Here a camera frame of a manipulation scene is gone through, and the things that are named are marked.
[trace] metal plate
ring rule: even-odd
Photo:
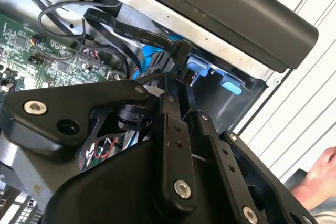
[[[190,40],[257,79],[266,80],[272,71],[259,61],[206,31],[156,0],[119,0],[169,30]]]

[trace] black ribbon cable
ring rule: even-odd
[[[89,8],[84,14],[84,18],[87,21],[93,20],[94,22],[108,25],[113,28],[113,31],[116,34],[142,44],[158,47],[167,52],[171,52],[174,47],[175,42],[171,39],[152,33],[151,31],[117,21],[115,17],[96,9]]]
[[[99,22],[86,18],[86,14],[84,15],[84,17],[90,26],[97,30],[97,32],[99,32],[105,39],[107,39],[112,44],[113,48],[117,49],[121,55],[129,57],[141,72],[140,60],[121,39],[110,33]]]

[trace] microchip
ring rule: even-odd
[[[68,67],[69,65],[67,63],[60,62],[58,65],[58,70],[65,73],[68,70]]]
[[[16,37],[16,41],[15,41],[15,43],[16,43],[17,45],[22,46],[22,47],[25,47],[25,46],[26,46],[26,42],[27,42],[27,40],[26,40],[25,38],[23,38],[23,37],[21,37],[21,36],[17,36],[17,37]]]

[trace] screw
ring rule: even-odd
[[[191,196],[191,189],[183,180],[177,180],[174,183],[174,189],[175,192],[183,199],[189,199]]]
[[[167,99],[168,99],[168,101],[170,101],[170,102],[175,102],[174,98],[172,98],[171,96],[168,96]]]
[[[237,137],[234,134],[230,133],[229,137],[231,138],[231,140],[237,141]]]
[[[244,207],[243,208],[243,213],[245,218],[251,223],[251,224],[257,224],[258,223],[258,218],[256,214],[253,212],[252,209],[249,207]]]
[[[135,90],[139,93],[142,93],[142,94],[145,92],[140,86],[135,87]]]
[[[307,223],[307,224],[313,224],[313,222],[311,222],[311,220],[307,217],[307,216],[303,216],[303,219],[305,220],[305,222]]]
[[[32,115],[43,115],[47,113],[47,106],[38,101],[26,102],[23,106],[24,110]]]
[[[274,83],[275,86],[277,86],[281,83],[281,79],[277,78],[277,79],[274,80],[273,83]]]
[[[209,117],[208,117],[206,114],[202,114],[202,118],[203,118],[205,121],[209,121]]]
[[[146,126],[149,126],[153,123],[153,120],[148,118],[147,121],[146,121]]]

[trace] red wire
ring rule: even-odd
[[[97,147],[95,146],[95,149],[94,149],[94,156],[95,156],[95,158],[100,159],[100,158],[105,158],[105,157],[107,157],[107,156],[110,154],[110,151],[111,151],[111,149],[114,147],[114,145],[116,144],[116,142],[117,142],[117,140],[114,139],[114,140],[113,140],[113,143],[111,144],[111,146],[110,146],[109,150],[107,151],[107,153],[104,154],[104,155],[101,155],[101,156],[98,156],[98,155],[97,155],[97,152],[96,152]]]
[[[132,80],[132,78],[133,78],[133,76],[135,75],[135,72],[137,71],[137,69],[138,69],[138,68],[135,68],[135,70],[134,70],[132,76],[130,77],[130,80]]]

